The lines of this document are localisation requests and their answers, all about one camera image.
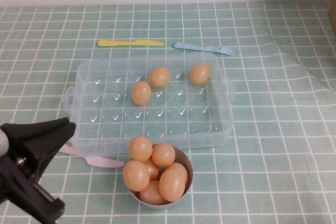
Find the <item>bowl of eggs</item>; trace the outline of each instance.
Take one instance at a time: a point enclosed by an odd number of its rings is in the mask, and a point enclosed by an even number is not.
[[[123,180],[141,204],[155,210],[170,208],[190,189],[193,168],[182,150],[167,143],[152,145],[147,137],[136,136],[129,155]]]

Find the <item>plastic egg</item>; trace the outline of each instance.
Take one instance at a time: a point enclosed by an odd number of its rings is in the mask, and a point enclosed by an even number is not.
[[[144,136],[134,137],[128,147],[128,152],[133,160],[145,162],[148,160],[153,151],[151,141]]]
[[[143,163],[136,160],[131,160],[125,164],[122,178],[127,187],[133,191],[145,190],[149,184],[147,168]]]
[[[175,160],[175,150],[170,144],[157,144],[153,148],[152,161],[157,166],[169,166]]]
[[[150,205],[164,205],[167,204],[159,190],[159,182],[154,180],[150,181],[145,190],[139,192],[139,199]]]
[[[151,87],[144,81],[137,83],[132,89],[131,98],[136,105],[147,104],[151,96]]]
[[[159,174],[159,167],[155,165],[151,158],[143,162],[149,173],[149,180],[155,180]]]
[[[176,169],[167,169],[159,181],[159,190],[162,197],[170,202],[179,200],[185,189],[181,174]]]
[[[193,84],[204,84],[211,74],[210,67],[207,64],[198,64],[190,72],[190,81]]]
[[[149,76],[149,82],[153,87],[161,88],[170,80],[170,72],[164,67],[155,68]]]
[[[182,164],[173,163],[168,168],[177,170],[181,174],[184,184],[186,185],[188,183],[188,172]]]

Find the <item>white grid line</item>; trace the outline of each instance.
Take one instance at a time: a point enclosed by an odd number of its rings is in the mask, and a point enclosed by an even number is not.
[[[151,22],[150,22],[150,20],[151,20],[151,13],[149,12],[149,16],[148,16],[148,39],[149,39],[149,32],[150,32],[150,26],[151,26]],[[133,22],[134,22],[134,12],[133,12],[133,16],[132,16],[132,29],[131,29],[131,38],[132,38],[132,35],[133,35]],[[148,48],[149,48],[149,46],[147,46],[147,58],[146,58],[146,73],[147,73],[147,70],[148,70]],[[129,51],[128,51],[128,57],[129,57],[129,59],[130,59],[130,57],[131,57],[131,46],[129,46]],[[143,115],[145,114],[145,109],[146,109],[146,104],[143,106],[144,108],[143,108]],[[145,136],[145,124],[143,124],[143,129],[142,129],[142,134]],[[140,204],[140,202],[138,202],[138,216],[136,217],[137,219],[137,224],[140,224],[140,209],[141,209],[141,204]]]
[[[116,20],[117,20],[117,16],[118,16],[118,8],[119,6],[117,6],[117,14],[116,14]],[[110,49],[110,58],[112,57],[112,47]],[[112,196],[112,206],[111,206],[111,217],[110,217],[110,224],[112,224],[112,217],[113,217],[113,211],[114,211],[114,202],[116,200],[116,189],[117,189],[117,181],[118,181],[118,174],[117,174],[117,169],[115,169],[114,172],[114,187],[113,187],[113,196]]]
[[[218,26],[218,20],[217,20],[217,12],[215,14],[215,17],[216,17],[216,23],[217,23],[217,26]],[[224,74],[226,76],[226,71],[225,71],[225,63],[224,63],[224,58],[222,58],[222,64],[224,66]],[[230,113],[231,115],[233,115],[233,112],[232,112],[232,106],[230,107]],[[236,146],[236,151],[238,153],[238,143],[237,143],[237,137],[236,137],[236,129],[235,127],[233,127],[233,135],[234,135],[234,138],[235,138],[235,146]],[[216,160],[216,153],[215,153],[215,150],[213,149],[213,154],[214,154],[214,161]],[[245,182],[244,182],[244,177],[243,177],[243,174],[242,174],[242,162],[240,160],[240,156],[238,156],[238,165],[239,165],[239,170],[240,170],[240,179],[242,180],[241,181],[241,184],[242,184],[242,188],[243,188],[243,194],[244,194],[244,200],[245,200],[245,207],[246,207],[246,212],[247,212],[247,220],[248,220],[248,223],[251,224],[251,219],[250,219],[250,214],[249,214],[249,208],[248,208],[248,203],[247,203],[247,196],[246,196],[246,189],[245,189]],[[216,174],[216,180],[217,180],[217,190],[219,191],[219,187],[218,187],[218,171],[215,170],[215,174]]]
[[[239,51],[240,51],[240,59],[241,59],[241,62],[242,62],[241,64],[242,64],[243,69],[244,69],[245,80],[247,81],[246,72],[245,72],[245,64],[244,64],[244,61],[243,61],[243,58],[242,58],[242,53],[241,53],[240,47],[239,47]],[[252,114],[253,114],[254,120],[256,120],[255,111],[253,109],[253,106],[252,106]],[[257,136],[260,137],[258,125],[257,125],[256,122],[255,122],[255,127],[256,127]],[[266,161],[265,161],[264,152],[263,152],[263,149],[262,149],[262,144],[261,144],[260,138],[258,138],[258,142],[259,142],[259,146],[260,146],[260,150],[261,150],[261,155],[262,155],[262,158],[263,158],[262,161],[264,163],[265,171],[266,171],[266,174],[267,174],[268,188],[269,188],[269,191],[272,192],[271,183],[270,183],[269,176],[268,176],[268,169],[267,169],[267,165],[266,165]],[[272,194],[271,194],[271,201],[272,201],[272,206],[273,206],[273,210],[274,210],[274,214],[275,214],[276,223],[279,224],[277,209],[275,207],[274,198],[273,198]]]
[[[99,19],[98,19],[98,26],[97,26],[97,30],[96,30],[96,37],[97,37],[97,34],[98,34],[98,29],[99,29],[99,23],[100,23],[100,17],[101,17],[101,9],[102,7],[100,7],[100,14],[99,14]],[[91,59],[93,57],[93,50],[94,50],[94,44],[93,44],[93,47],[92,47],[92,52],[91,52]],[[93,166],[91,167],[91,171],[90,171],[90,178],[89,178],[89,187],[88,187],[88,190],[90,190],[90,187],[91,187],[91,181],[92,181],[92,173],[93,173]],[[87,194],[86,196],[86,201],[85,201],[85,207],[84,207],[84,214],[83,214],[83,222],[82,224],[85,224],[85,218],[86,218],[86,214],[87,214],[87,210],[88,210],[88,203],[89,203],[89,195]]]
[[[282,54],[281,54],[281,62],[282,62],[282,64],[283,65],[285,65],[283,62],[283,58],[282,58]],[[310,82],[310,84],[311,84],[311,88],[312,88],[312,90],[314,90],[314,88],[313,88],[313,85],[312,85],[312,83],[311,83],[311,80],[309,79],[309,82]],[[297,108],[297,113],[298,113],[298,117],[299,118],[301,118],[301,116],[300,116],[300,112],[299,112],[299,109]],[[302,127],[302,130],[303,130],[303,133],[304,133],[304,136],[306,137],[306,140],[307,140],[307,134],[306,134],[306,129],[305,129],[305,127],[304,127],[304,125],[301,123],[301,127]],[[311,150],[311,146],[310,146],[310,144],[309,144],[309,141],[307,140],[307,145],[308,145],[308,148],[309,148],[309,151],[312,153],[312,150]],[[316,162],[316,159],[315,159],[315,157],[313,156],[313,160],[314,160],[314,164],[315,164],[315,166],[316,167],[318,167],[317,166],[317,162]],[[317,175],[318,175],[318,180],[319,180],[319,182],[320,182],[320,186],[321,186],[321,188],[322,188],[322,190],[323,190],[323,196],[324,196],[324,200],[325,200],[325,203],[326,203],[326,206],[327,206],[327,209],[328,209],[328,212],[329,213],[331,213],[331,211],[330,211],[330,207],[329,207],[329,204],[328,204],[328,201],[327,201],[327,197],[326,197],[326,194],[325,194],[325,192],[324,192],[324,189],[323,189],[323,184],[322,184],[322,181],[321,181],[321,177],[320,177],[320,174],[319,173],[317,173]],[[330,216],[330,219],[331,219],[331,222],[334,224],[334,221],[333,221],[333,218],[332,218],[332,216]]]
[[[264,63],[263,61],[261,61],[261,65],[262,65],[262,68],[263,68],[263,71],[264,71],[264,75],[266,77],[266,82],[267,82],[267,87],[269,90],[271,90],[270,88],[270,85],[269,85],[269,81],[267,79],[267,74],[266,74],[266,70],[265,70],[265,67],[264,67]],[[273,106],[275,106],[275,103],[274,103],[274,99],[273,99],[273,96],[271,95],[271,100],[272,100],[272,104]],[[280,135],[281,135],[281,139],[282,139],[282,143],[284,145],[284,148],[285,148],[285,151],[286,151],[286,154],[287,154],[287,159],[288,159],[288,162],[289,162],[289,167],[290,167],[290,171],[292,172],[292,178],[294,180],[294,186],[295,186],[295,189],[296,191],[298,191],[298,185],[297,185],[297,182],[296,182],[296,179],[295,179],[295,176],[293,174],[293,166],[292,166],[292,161],[291,159],[289,158],[289,155],[288,155],[288,151],[287,151],[287,147],[286,147],[286,143],[285,143],[285,140],[284,140],[284,135],[283,135],[283,132],[282,132],[282,128],[281,128],[281,125],[280,125],[280,122],[279,122],[279,116],[278,116],[278,113],[277,113],[277,110],[275,110],[275,115],[276,115],[276,118],[277,118],[277,122],[278,122],[278,127],[279,127],[279,130],[280,130]],[[299,193],[297,193],[297,197],[298,197],[298,201],[299,201],[299,205],[300,205],[300,210],[301,210],[301,214],[304,213],[304,210],[303,210],[303,207],[302,207],[302,203],[301,203],[301,199],[300,199],[300,196],[299,196]],[[305,222],[305,224],[307,224],[307,221],[306,221],[306,217],[303,216],[303,220]]]

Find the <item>silver bowl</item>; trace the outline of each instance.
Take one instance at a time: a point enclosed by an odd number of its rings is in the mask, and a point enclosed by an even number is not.
[[[177,200],[175,202],[171,202],[171,203],[168,203],[168,204],[165,204],[165,205],[156,206],[156,205],[150,205],[150,204],[147,204],[145,202],[142,202],[138,198],[139,193],[137,193],[135,191],[132,191],[128,188],[128,190],[132,194],[133,198],[136,199],[138,202],[140,202],[142,205],[144,205],[146,207],[149,207],[151,209],[154,209],[154,210],[164,210],[164,209],[168,209],[168,208],[171,208],[171,207],[175,207],[176,205],[178,205],[180,203],[180,201],[185,197],[186,193],[190,190],[190,187],[191,187],[191,184],[192,184],[193,178],[194,178],[193,166],[192,166],[189,158],[187,157],[187,155],[182,150],[180,150],[176,147],[174,147],[174,150],[175,150],[175,160],[174,160],[174,162],[182,164],[188,172],[188,179],[189,180],[188,180],[187,186],[185,187],[184,194],[182,195],[182,197],[179,200]],[[158,177],[161,176],[161,174],[164,172],[164,170],[165,169],[160,169],[159,170]]]

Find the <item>grid pattern tablecloth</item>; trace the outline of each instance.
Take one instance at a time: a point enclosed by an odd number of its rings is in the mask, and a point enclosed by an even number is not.
[[[187,151],[182,205],[139,207],[121,169],[58,155],[41,184],[67,204],[58,223],[335,223],[336,39],[330,3],[0,7],[0,123],[67,116],[60,100],[86,59],[181,53],[174,42],[227,46],[234,130],[222,147]],[[163,48],[98,48],[154,39]],[[118,157],[127,161],[127,156]],[[12,204],[1,223],[35,223]]]

